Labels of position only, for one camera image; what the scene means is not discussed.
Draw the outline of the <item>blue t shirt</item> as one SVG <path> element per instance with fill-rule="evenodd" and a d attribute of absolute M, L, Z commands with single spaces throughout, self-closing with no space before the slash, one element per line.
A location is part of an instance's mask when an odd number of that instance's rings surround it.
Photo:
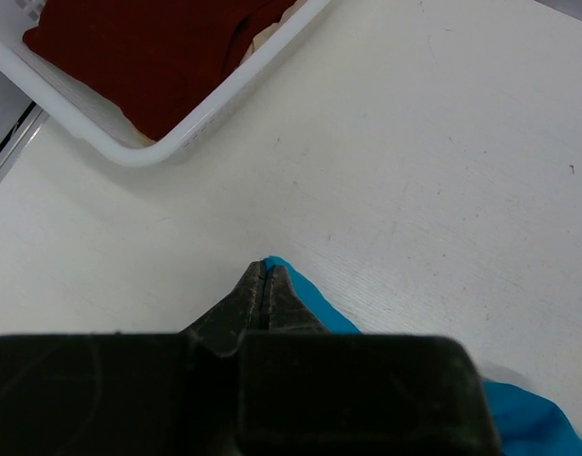
<path fill-rule="evenodd" d="M 360 331 L 285 259 L 268 256 L 264 262 L 268 271 L 288 270 L 295 293 L 328 330 Z M 582 455 L 582 438 L 556 403 L 512 384 L 485 379 L 483 386 L 504 455 Z"/>

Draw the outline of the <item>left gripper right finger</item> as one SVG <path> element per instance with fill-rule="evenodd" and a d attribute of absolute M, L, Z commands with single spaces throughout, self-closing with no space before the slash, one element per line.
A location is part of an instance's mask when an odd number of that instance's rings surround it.
<path fill-rule="evenodd" d="M 246 455 L 498 455 L 478 370 L 456 340 L 329 332 L 288 270 L 267 271 L 261 325 L 237 351 Z"/>

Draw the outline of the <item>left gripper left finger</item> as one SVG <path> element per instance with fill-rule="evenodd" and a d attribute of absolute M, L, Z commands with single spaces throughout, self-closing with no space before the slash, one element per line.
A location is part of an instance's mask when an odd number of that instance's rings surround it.
<path fill-rule="evenodd" d="M 172 333 L 0 335 L 0 455 L 203 455 L 231 447 L 237 350 L 265 265 Z"/>

